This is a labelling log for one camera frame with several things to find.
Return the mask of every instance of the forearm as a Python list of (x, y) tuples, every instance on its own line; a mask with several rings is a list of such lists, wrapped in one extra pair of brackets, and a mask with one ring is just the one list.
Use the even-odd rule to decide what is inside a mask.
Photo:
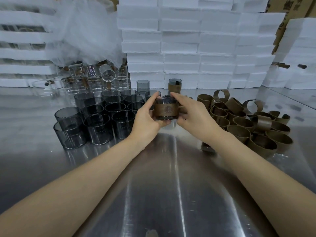
[(72, 236), (142, 150), (126, 139), (0, 215), (1, 236)]
[(208, 143), (225, 160), (280, 236), (316, 236), (316, 195), (233, 135)]

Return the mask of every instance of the plastic bag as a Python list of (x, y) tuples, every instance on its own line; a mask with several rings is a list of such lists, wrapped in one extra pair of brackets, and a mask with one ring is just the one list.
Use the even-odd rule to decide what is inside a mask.
[(59, 0), (53, 41), (46, 44), (49, 59), (58, 66), (82, 61), (93, 64), (105, 59), (120, 67), (121, 31), (114, 11), (102, 0)]

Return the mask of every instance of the metallic table surface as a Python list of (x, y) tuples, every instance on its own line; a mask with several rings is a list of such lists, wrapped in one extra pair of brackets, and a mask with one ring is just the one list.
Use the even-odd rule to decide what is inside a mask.
[[(214, 91), (181, 93), (196, 99)], [(316, 193), (316, 110), (265, 87), (230, 92), (241, 102), (260, 99), (265, 111), (291, 116), (294, 144), (269, 161)], [(33, 95), (31, 88), (0, 88), (0, 213), (116, 143), (63, 150), (54, 113), (70, 103), (62, 94), (52, 99)], [(162, 129), (75, 236), (276, 236), (223, 160), (200, 147), (175, 122)]]

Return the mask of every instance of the metal table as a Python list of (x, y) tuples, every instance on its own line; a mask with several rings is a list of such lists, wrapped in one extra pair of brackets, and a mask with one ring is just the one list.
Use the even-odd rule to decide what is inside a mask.
[[(182, 90), (183, 95), (215, 90)], [(291, 116), (293, 147), (269, 161), (316, 193), (316, 110), (265, 87), (231, 89), (243, 102), (260, 99), (264, 111)], [(0, 213), (111, 143), (63, 150), (54, 113), (71, 100), (33, 95), (31, 88), (0, 88)], [(219, 156), (173, 122), (124, 170), (75, 236), (277, 236)]]

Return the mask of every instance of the person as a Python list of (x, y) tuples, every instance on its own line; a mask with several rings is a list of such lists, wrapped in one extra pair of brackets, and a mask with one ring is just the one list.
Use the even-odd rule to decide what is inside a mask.
[[(171, 95), (187, 110), (178, 125), (218, 152), (281, 237), (316, 236), (313, 192), (221, 129), (203, 103)], [(0, 236), (72, 236), (129, 162), (170, 123), (152, 119), (149, 109), (157, 97), (158, 92), (138, 110), (125, 140), (0, 215)]]

